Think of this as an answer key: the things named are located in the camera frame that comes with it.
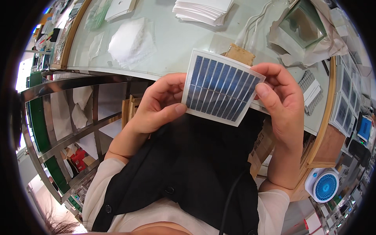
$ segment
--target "person's left hand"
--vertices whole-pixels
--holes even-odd
[[[181,104],[186,73],[170,73],[144,93],[135,116],[129,121],[136,133],[152,133],[185,113]]]

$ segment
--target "table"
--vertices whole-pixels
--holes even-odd
[[[226,52],[231,42],[234,42],[240,30],[244,27],[249,17],[261,12],[264,1],[234,0],[234,5],[228,12],[223,26],[210,26],[200,22],[181,21],[172,12],[175,1],[145,1],[138,0],[135,10],[122,15],[110,22],[104,21],[95,31],[84,29],[86,18],[91,8],[101,0],[92,0],[83,15],[81,23],[75,34],[71,47],[68,69],[80,71],[100,71],[107,73],[123,74],[145,79],[157,80],[167,73],[186,72],[192,48],[208,50],[221,54]],[[276,45],[267,42],[269,27],[273,21],[278,20],[286,3],[277,2],[270,6],[265,17],[258,24],[257,51],[254,64],[260,62],[279,62],[279,54],[283,51]],[[120,25],[128,20],[147,17],[154,24],[155,46],[157,52],[139,63],[131,70],[122,68],[107,52],[112,35]],[[89,48],[94,37],[104,33],[100,44],[99,55],[89,61]],[[328,94],[329,78],[323,64],[316,63],[309,68],[303,66],[289,67],[288,71],[298,82],[304,71],[310,69],[323,89],[324,98],[316,106],[311,116],[305,115],[305,131],[317,135],[324,114]],[[263,104],[253,101],[251,108],[266,112]]]

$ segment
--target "black vest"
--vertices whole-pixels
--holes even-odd
[[[263,117],[249,110],[239,127],[233,127],[185,114],[161,127],[111,179],[92,231],[107,232],[115,215],[137,211],[163,197],[219,230],[228,193],[240,177],[224,232],[257,234],[257,186],[247,159]]]

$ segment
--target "solar panel white border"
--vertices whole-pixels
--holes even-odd
[[[189,92],[189,88],[190,88],[191,80],[192,80],[192,73],[193,73],[193,70],[194,70],[194,67],[195,67],[197,56],[202,56],[203,58],[215,60],[217,62],[223,63],[224,65],[229,65],[230,68],[234,67],[236,69],[247,72],[250,75],[253,75],[253,76],[259,78],[260,79],[259,83],[264,82],[264,80],[266,78],[264,75],[259,74],[257,72],[254,72],[253,70],[251,70],[250,69],[251,67],[249,67],[248,65],[240,63],[236,60],[233,60],[233,59],[230,59],[230,58],[218,55],[218,54],[210,53],[210,52],[207,52],[207,51],[203,51],[203,50],[199,50],[199,49],[193,49],[191,59],[190,59],[190,64],[189,64],[189,67],[188,67],[187,77],[186,77],[186,80],[185,80],[183,96],[182,96],[182,103],[184,103],[184,104],[186,104],[186,102],[187,102],[188,92]],[[190,108],[187,109],[186,113],[237,127],[237,126],[239,126],[242,119],[246,115],[246,112],[247,112],[250,104],[252,103],[253,99],[255,98],[255,96],[256,96],[256,92],[254,91],[252,93],[251,97],[249,98],[248,102],[244,106],[243,110],[241,111],[241,113],[239,114],[239,116],[237,117],[237,119],[235,121],[227,120],[227,119],[224,119],[224,118],[221,118],[221,117],[217,117],[217,116],[214,116],[214,115],[211,115],[211,114],[203,113],[201,111],[193,110],[193,109],[190,109]]]

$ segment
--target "stack of paper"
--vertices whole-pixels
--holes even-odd
[[[136,0],[113,0],[108,8],[105,20],[110,21],[118,16],[133,11]]]
[[[223,25],[233,0],[177,0],[172,12],[186,21],[198,21],[217,26]]]

